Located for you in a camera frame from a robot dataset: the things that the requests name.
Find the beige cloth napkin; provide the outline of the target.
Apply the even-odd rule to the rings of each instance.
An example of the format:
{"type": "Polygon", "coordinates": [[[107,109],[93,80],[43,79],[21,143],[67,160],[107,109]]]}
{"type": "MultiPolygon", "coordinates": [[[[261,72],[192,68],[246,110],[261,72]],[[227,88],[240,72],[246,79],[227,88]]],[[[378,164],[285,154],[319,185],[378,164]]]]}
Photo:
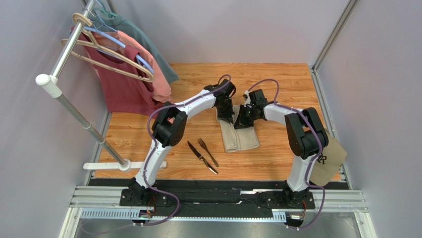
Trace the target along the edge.
{"type": "Polygon", "coordinates": [[[226,153],[251,150],[260,147],[254,127],[235,129],[234,124],[220,120],[216,117],[226,153]]]}

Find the silver fork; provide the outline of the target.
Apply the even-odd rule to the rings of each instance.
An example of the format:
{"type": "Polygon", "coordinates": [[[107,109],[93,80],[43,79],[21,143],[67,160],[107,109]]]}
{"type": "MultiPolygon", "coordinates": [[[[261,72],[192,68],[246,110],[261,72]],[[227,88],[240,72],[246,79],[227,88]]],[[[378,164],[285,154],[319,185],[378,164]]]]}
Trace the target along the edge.
{"type": "Polygon", "coordinates": [[[211,160],[213,161],[213,163],[219,167],[219,163],[217,162],[217,160],[214,158],[214,156],[211,154],[211,152],[209,151],[209,149],[207,148],[207,145],[205,144],[205,142],[199,138],[198,139],[198,143],[199,145],[208,153],[208,155],[210,156],[211,160]]]}

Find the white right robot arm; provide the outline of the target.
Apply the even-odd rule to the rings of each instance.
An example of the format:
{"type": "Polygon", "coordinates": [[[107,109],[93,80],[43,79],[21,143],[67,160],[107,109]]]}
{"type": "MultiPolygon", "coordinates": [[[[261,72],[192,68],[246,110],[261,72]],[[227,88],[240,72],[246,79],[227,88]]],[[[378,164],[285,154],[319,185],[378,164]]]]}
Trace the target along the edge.
{"type": "Polygon", "coordinates": [[[244,94],[235,129],[254,126],[259,119],[275,121],[286,127],[290,149],[294,154],[292,169],[285,182],[281,200],[285,206],[296,208],[307,198],[313,162],[329,143],[327,133],[315,108],[297,109],[269,102],[261,89],[244,94]]]}

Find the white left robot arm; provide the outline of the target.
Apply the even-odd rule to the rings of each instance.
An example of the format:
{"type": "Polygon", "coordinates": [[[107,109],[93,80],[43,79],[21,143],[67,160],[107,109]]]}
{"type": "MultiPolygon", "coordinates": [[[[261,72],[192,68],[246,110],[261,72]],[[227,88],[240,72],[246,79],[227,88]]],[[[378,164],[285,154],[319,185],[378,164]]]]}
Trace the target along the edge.
{"type": "Polygon", "coordinates": [[[128,188],[122,190],[120,205],[147,205],[153,195],[153,185],[160,166],[169,151],[182,140],[186,123],[191,117],[215,107],[220,120],[234,123],[231,97],[235,91],[231,76],[225,74],[217,84],[206,86],[197,95],[176,104],[166,102],[163,107],[154,111],[147,123],[148,133],[152,138],[150,150],[128,188]]]}

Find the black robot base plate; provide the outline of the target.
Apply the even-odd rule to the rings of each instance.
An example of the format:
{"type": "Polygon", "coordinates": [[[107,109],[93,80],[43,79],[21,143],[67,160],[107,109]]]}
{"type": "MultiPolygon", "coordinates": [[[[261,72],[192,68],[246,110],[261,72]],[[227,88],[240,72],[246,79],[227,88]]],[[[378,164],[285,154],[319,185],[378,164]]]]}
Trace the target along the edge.
{"type": "MultiPolygon", "coordinates": [[[[290,204],[285,201],[282,190],[276,191],[246,191],[240,189],[172,189],[169,191],[178,197],[181,204],[255,204],[269,209],[315,209],[313,195],[308,193],[304,198],[290,204]]],[[[168,194],[148,190],[138,198],[129,189],[121,192],[119,205],[145,206],[145,207],[170,207],[177,204],[174,197],[168,194]]]]}

